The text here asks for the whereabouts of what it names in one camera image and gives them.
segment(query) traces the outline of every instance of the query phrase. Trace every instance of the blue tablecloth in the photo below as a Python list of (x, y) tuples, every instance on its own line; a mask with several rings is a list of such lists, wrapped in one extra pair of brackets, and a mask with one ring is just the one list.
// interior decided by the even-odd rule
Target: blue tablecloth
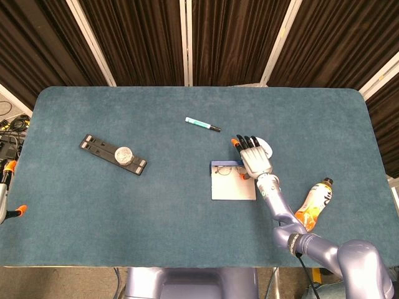
[[(80, 149), (86, 133), (147, 159), (143, 174)], [(355, 90), (51, 87), (36, 103), (9, 196), (9, 209), (29, 209), (0, 226), (0, 264), (299, 266), (272, 243), (276, 223), (259, 194), (211, 200), (209, 162), (239, 158), (235, 134), (269, 142), (294, 211), (315, 183), (334, 180), (316, 234), (369, 240), (387, 265), (398, 263), (399, 219)]]

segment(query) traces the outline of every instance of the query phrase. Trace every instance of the round lid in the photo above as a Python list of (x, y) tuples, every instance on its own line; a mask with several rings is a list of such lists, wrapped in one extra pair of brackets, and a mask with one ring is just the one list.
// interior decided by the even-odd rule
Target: round lid
[(133, 161), (133, 153), (130, 148), (123, 146), (116, 150), (115, 159), (119, 164), (127, 166)]

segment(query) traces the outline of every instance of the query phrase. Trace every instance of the marker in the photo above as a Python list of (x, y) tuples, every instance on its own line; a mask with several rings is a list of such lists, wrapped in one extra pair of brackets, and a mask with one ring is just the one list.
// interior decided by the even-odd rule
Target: marker
[(221, 128), (218, 128), (217, 126), (210, 125), (209, 123), (203, 123), (202, 121), (194, 120), (190, 117), (186, 117), (186, 122), (192, 123), (193, 125), (202, 126), (203, 128), (207, 128), (209, 130), (213, 130), (216, 132), (220, 132), (222, 130)]

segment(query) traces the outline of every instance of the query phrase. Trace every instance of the brown curtain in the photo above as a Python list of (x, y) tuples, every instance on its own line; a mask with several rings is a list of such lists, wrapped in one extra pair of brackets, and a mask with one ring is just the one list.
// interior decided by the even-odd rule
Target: brown curtain
[(303, 0), (267, 85), (358, 90), (398, 51), (398, 0)]
[(184, 85), (179, 0), (81, 0), (117, 85)]
[(65, 1), (0, 1), (0, 83), (32, 108), (51, 85), (107, 85)]
[(258, 83), (289, 0), (193, 0), (194, 85)]
[(399, 74), (366, 102), (386, 173), (399, 177)]

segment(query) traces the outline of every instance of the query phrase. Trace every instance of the robot finger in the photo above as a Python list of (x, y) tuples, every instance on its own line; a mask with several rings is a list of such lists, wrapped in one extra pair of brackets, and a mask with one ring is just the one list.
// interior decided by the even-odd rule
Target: robot finger
[(247, 144), (250, 148), (254, 147), (254, 144), (252, 143), (252, 140), (248, 136), (244, 136), (245, 140), (247, 141)]
[(253, 142), (254, 142), (255, 147), (260, 146), (260, 144), (259, 144), (259, 142), (258, 142), (258, 140), (256, 139), (255, 136), (252, 135), (251, 138), (252, 138), (252, 140), (253, 140)]
[(237, 138), (239, 142), (241, 143), (241, 146), (243, 147), (244, 150), (248, 148), (247, 143), (245, 142), (244, 138), (241, 135), (237, 135)]
[(234, 147), (237, 149), (238, 153), (240, 153), (240, 152), (243, 150), (243, 147), (240, 145), (240, 143), (239, 143), (237, 140), (232, 139), (232, 140), (231, 140), (231, 143), (232, 143), (232, 144), (234, 145)]

